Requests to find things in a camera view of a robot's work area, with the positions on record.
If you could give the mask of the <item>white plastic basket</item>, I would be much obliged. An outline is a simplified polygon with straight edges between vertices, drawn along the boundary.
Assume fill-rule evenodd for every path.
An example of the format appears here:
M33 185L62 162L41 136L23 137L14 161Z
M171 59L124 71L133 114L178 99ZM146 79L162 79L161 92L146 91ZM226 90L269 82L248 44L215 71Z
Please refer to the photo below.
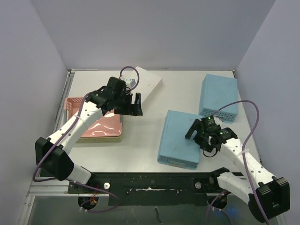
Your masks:
M136 85L130 91L134 96L137 92L141 94L141 106L142 111L144 112L162 89L163 80L161 77L141 67L136 67L135 69L131 68L133 71L128 75L124 75L124 71L128 68L129 67L126 67L121 70L120 79L123 81L127 78L135 79Z

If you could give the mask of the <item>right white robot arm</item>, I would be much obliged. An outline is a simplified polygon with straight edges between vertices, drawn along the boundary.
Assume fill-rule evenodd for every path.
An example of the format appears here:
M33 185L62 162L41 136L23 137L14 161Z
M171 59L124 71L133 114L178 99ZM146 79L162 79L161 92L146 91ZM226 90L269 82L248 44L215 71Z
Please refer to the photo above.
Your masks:
M277 217L290 209L290 185L265 169L229 128L221 128L213 116L195 119L185 134L193 139L203 151L222 152L247 177L242 180L226 168L211 172L211 190L227 190L248 204L256 220L263 223L266 219Z

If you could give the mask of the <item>blue plastic basket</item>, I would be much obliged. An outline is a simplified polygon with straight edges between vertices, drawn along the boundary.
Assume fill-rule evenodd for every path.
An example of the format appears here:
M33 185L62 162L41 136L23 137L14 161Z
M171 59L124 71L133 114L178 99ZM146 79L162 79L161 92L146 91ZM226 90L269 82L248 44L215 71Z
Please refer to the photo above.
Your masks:
M202 82L198 114L210 116L221 107L238 101L235 78L207 74Z
M157 162L195 170L200 162L200 147L185 135L195 119L202 116L169 110L161 135Z

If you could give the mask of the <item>yellow plastic basket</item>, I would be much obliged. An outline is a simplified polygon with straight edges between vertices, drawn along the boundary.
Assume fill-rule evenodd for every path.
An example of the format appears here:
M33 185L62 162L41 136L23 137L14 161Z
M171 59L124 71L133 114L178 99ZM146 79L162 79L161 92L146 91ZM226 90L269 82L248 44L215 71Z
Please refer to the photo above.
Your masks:
M122 117L109 112L94 122L76 143L118 143L122 137Z

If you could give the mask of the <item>pink plastic basket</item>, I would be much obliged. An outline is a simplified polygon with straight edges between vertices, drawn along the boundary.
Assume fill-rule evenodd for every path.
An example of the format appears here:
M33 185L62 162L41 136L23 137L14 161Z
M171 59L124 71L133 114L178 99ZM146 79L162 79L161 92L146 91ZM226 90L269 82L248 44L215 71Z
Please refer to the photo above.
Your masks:
M82 97L68 97L65 99L64 109L66 121L69 120L79 110ZM114 110L109 111L95 121L89 129L85 131L81 139L91 138L108 138L108 137L120 137L122 133L123 117L115 114Z

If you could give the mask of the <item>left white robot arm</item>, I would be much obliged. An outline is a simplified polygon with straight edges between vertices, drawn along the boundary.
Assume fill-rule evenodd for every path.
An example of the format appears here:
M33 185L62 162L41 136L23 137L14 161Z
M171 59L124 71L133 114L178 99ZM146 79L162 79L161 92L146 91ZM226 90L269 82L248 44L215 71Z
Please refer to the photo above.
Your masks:
M106 86L87 93L79 110L48 138L35 142L37 169L51 175L53 180L79 183L79 188L89 193L95 188L92 173L76 165L69 157L71 149L90 126L106 113L142 116L141 94L127 90L125 81L110 77Z

